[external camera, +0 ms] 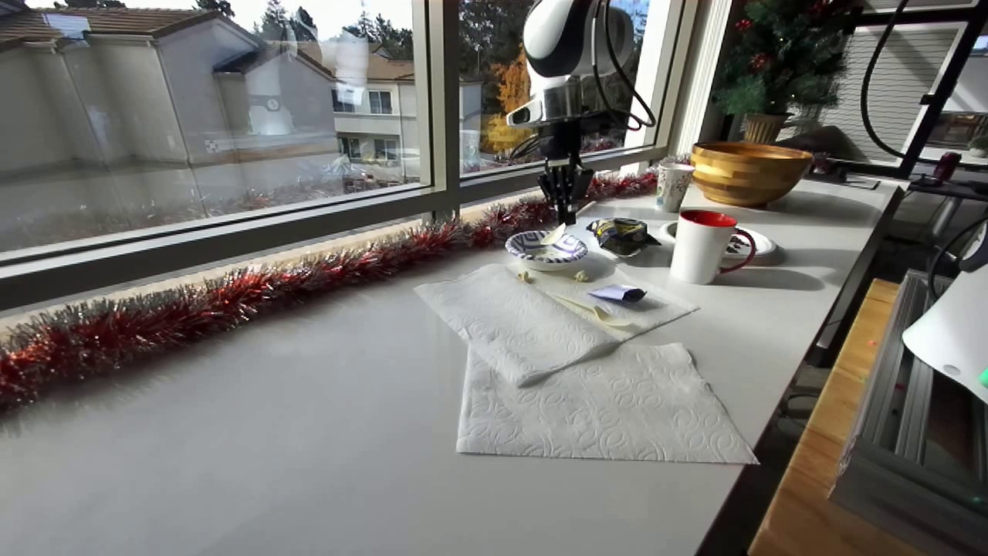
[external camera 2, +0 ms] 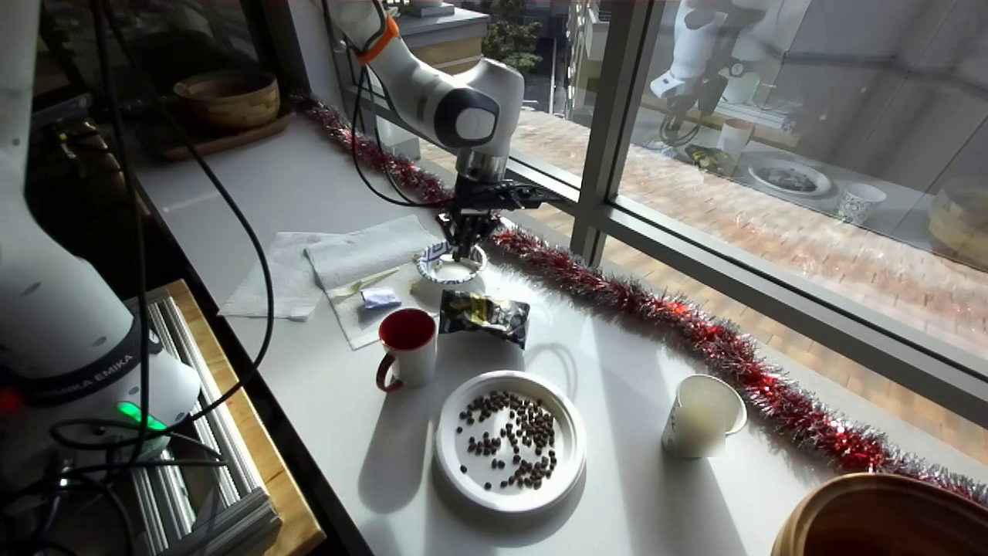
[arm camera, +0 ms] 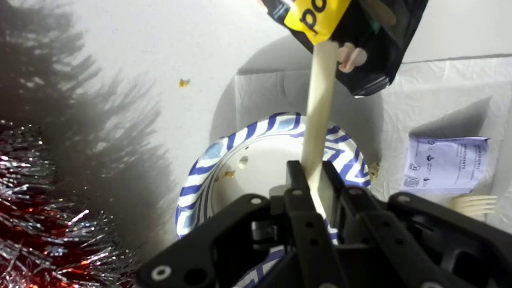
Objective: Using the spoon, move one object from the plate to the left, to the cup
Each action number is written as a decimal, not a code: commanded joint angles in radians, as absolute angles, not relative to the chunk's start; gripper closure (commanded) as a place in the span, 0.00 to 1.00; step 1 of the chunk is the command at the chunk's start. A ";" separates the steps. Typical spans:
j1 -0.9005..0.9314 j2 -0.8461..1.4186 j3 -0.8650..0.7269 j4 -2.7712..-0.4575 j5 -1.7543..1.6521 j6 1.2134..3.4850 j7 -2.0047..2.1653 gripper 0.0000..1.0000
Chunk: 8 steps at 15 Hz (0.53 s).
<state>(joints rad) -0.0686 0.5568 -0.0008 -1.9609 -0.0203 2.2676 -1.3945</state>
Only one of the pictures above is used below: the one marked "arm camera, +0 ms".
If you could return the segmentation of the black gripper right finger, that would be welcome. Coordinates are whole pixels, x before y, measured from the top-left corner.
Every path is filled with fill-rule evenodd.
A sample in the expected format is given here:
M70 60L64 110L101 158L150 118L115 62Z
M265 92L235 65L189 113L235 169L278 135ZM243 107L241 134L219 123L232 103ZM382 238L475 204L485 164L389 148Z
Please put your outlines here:
M512 235L408 191L377 199L323 163L344 254L376 263L373 288L512 288Z

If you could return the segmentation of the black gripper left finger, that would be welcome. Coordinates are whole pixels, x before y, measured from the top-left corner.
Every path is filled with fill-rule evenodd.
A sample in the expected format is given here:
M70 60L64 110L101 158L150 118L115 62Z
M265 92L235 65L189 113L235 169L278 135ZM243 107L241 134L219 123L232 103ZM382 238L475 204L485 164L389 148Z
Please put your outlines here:
M256 288L344 288L341 260L312 203L301 163L288 161L286 172L286 188L270 198L269 215L251 222L256 249L283 247Z

